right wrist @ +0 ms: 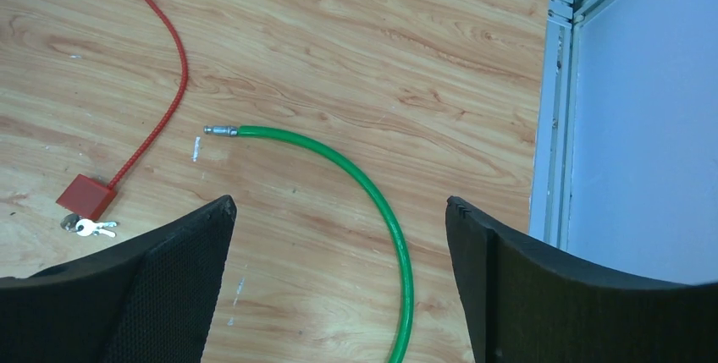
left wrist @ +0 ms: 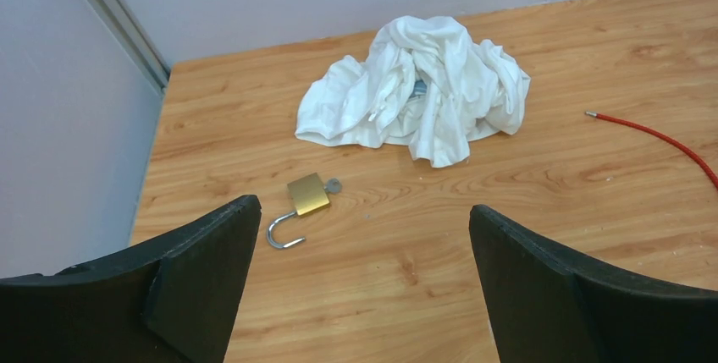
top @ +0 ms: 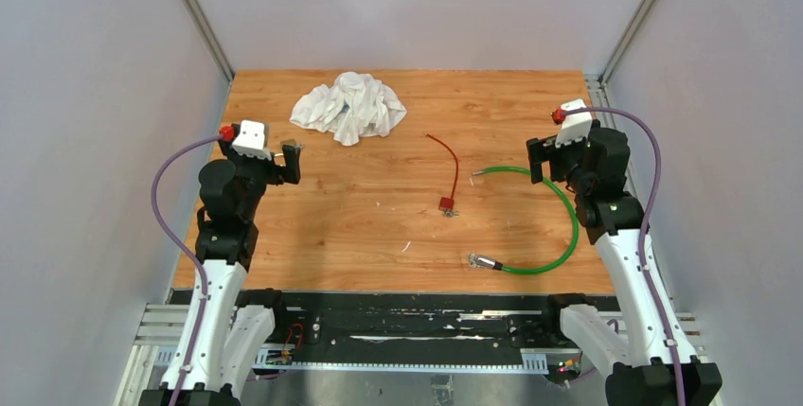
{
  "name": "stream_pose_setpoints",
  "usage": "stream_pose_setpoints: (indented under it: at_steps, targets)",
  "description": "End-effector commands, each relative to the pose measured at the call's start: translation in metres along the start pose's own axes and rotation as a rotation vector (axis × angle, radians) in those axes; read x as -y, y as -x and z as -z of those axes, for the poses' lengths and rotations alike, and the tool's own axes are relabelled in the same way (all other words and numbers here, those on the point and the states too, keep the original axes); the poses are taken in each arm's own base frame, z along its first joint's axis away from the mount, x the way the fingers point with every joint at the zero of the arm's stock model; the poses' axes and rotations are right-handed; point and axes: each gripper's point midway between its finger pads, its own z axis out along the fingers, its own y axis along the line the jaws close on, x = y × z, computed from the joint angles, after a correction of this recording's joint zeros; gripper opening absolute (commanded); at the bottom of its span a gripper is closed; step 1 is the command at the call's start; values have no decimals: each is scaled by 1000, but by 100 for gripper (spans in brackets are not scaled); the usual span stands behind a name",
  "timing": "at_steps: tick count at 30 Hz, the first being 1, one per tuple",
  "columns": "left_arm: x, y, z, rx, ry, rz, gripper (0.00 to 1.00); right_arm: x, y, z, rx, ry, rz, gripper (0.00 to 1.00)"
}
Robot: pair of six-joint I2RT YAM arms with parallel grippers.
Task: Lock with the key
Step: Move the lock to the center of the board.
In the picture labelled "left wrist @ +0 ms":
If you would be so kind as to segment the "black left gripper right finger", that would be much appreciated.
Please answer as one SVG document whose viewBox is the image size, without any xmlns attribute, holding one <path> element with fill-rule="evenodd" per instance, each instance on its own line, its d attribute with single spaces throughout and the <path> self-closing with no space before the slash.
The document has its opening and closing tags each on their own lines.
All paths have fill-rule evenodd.
<svg viewBox="0 0 718 363">
<path fill-rule="evenodd" d="M 501 361 L 716 361 L 714 290 L 613 266 L 485 205 L 469 233 Z"/>
</svg>

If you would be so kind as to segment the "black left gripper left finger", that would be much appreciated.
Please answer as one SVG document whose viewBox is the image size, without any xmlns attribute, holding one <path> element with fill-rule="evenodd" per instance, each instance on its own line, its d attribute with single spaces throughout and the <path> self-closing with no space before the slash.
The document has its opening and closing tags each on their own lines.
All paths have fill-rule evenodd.
<svg viewBox="0 0 718 363">
<path fill-rule="evenodd" d="M 261 216 L 243 195 L 56 274 L 3 279 L 2 361 L 223 361 Z"/>
</svg>

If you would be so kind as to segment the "red cable lock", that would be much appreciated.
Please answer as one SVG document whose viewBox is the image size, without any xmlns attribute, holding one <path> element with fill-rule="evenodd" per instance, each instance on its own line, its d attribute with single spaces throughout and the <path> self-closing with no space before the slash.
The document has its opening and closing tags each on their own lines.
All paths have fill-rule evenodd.
<svg viewBox="0 0 718 363">
<path fill-rule="evenodd" d="M 615 118 L 603 113 L 597 113 L 593 111 L 585 111 L 584 114 L 591 118 L 596 118 L 605 122 L 610 122 L 613 124 L 619 124 L 626 126 L 631 129 L 635 129 L 638 131 L 641 131 L 645 134 L 652 135 L 655 138 L 664 141 L 665 143 L 677 148 L 679 151 L 681 151 L 684 155 L 689 157 L 696 165 L 700 167 L 700 169 L 704 172 L 708 180 L 711 182 L 711 184 L 717 189 L 718 188 L 718 182 L 717 182 L 717 175 L 713 171 L 713 169 L 710 167 L 710 165 L 695 151 L 691 150 L 689 147 L 685 146 L 683 143 L 679 142 L 678 140 L 675 140 L 671 138 L 668 135 L 662 134 L 661 132 L 651 129 L 649 127 L 646 127 L 641 124 L 636 124 L 631 121 L 627 121 L 625 119 L 621 118 Z"/>
</svg>

